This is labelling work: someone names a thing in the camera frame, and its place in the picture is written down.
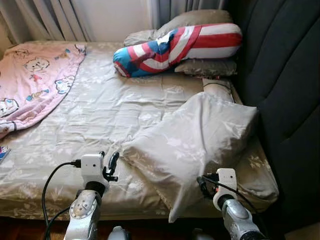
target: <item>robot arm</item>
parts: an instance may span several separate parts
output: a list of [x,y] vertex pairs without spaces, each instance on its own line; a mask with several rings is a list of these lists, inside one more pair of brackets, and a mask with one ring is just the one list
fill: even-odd
[[[215,174],[210,174],[208,178],[231,189],[237,189],[236,173],[232,168],[219,168]],[[218,186],[214,189],[215,194],[211,195],[202,177],[198,177],[197,182],[206,197],[213,197],[213,205],[222,212],[224,226],[232,240],[267,239],[252,221],[251,213],[237,200],[237,195],[233,191]]]
[[[100,218],[102,197],[108,190],[109,182],[118,181],[118,177],[113,174],[119,153],[116,152],[112,155],[108,169],[103,165],[104,156],[105,153],[102,151],[99,154],[86,154],[81,157],[80,165],[84,189],[78,191],[75,201],[70,206],[70,222],[64,240],[98,239],[97,224]],[[118,238],[109,237],[108,239],[129,239],[128,233],[120,226],[116,231],[113,231],[116,232]]]

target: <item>bed frame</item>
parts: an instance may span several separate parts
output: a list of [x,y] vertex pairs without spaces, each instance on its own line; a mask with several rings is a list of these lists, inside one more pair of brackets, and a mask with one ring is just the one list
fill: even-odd
[[283,232],[320,221],[320,1],[230,0],[243,33],[235,87],[260,112],[279,190],[265,214]]

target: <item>bed sheet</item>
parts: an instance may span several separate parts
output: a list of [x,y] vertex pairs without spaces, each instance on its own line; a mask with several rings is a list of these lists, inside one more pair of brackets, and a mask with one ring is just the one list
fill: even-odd
[[[55,44],[54,41],[35,42]],[[201,79],[176,73],[126,78],[113,66],[122,43],[87,43],[68,95],[42,122],[6,136],[11,148],[0,164],[0,216],[42,219],[41,193],[52,170],[83,154],[105,151],[105,165],[121,143],[159,123],[187,99],[203,90]],[[239,190],[260,210],[278,197],[275,178],[257,139],[236,167]],[[155,189],[121,158],[104,195],[101,220],[167,218],[169,211]],[[81,171],[64,166],[46,193],[49,216],[67,207],[83,187]],[[220,217],[211,200],[188,208],[183,217]]]

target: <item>black cable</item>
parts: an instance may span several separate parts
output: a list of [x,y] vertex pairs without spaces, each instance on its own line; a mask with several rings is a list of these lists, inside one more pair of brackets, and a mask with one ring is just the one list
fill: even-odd
[[223,188],[225,188],[225,189],[228,189],[229,191],[234,192],[235,194],[239,195],[239,196],[255,211],[255,214],[256,214],[256,216],[257,216],[258,219],[259,219],[259,223],[260,223],[261,227],[263,228],[264,235],[265,235],[266,237],[268,237],[268,235],[269,235],[269,234],[268,234],[268,230],[267,230],[267,227],[266,227],[266,225],[265,225],[262,217],[260,216],[260,214],[259,214],[258,210],[255,208],[255,206],[254,206],[248,199],[246,199],[245,196],[243,196],[238,190],[234,190],[233,188],[231,188],[231,187],[229,187],[229,186],[227,186],[227,185],[224,185],[224,184],[222,184],[222,183],[220,183],[220,182],[214,181],[214,180],[210,179],[209,177],[207,177],[207,176],[205,176],[205,175],[203,175],[202,177],[203,177],[205,180],[207,180],[208,182],[210,182],[210,183],[213,183],[213,184],[216,184],[216,185],[218,185],[218,186],[221,186],[221,187],[223,187]]
[[47,215],[47,209],[46,209],[46,191],[47,191],[47,187],[48,184],[51,180],[51,178],[53,177],[53,175],[55,174],[55,172],[61,168],[64,165],[75,165],[75,162],[64,162],[62,164],[60,164],[59,166],[57,166],[52,173],[50,174],[50,176],[48,177],[47,181],[45,182],[45,185],[43,187],[42,190],[42,196],[41,196],[41,206],[42,206],[42,212],[43,212],[43,217],[44,217],[44,221],[45,221],[45,225],[48,227],[48,215]]
[[70,209],[70,207],[67,207],[63,210],[61,210],[60,212],[58,212],[48,223],[48,226],[45,229],[44,235],[43,235],[43,240],[47,240],[48,237],[50,238],[50,227],[52,226],[54,220],[61,214],[65,213],[66,211],[68,211]]

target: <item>curtain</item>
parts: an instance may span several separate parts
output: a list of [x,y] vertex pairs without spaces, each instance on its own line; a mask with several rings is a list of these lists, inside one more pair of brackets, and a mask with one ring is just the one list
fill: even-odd
[[18,44],[27,40],[90,41],[70,0],[1,1],[0,12]]
[[228,0],[151,0],[152,26],[155,29],[174,17],[200,9],[225,9]]

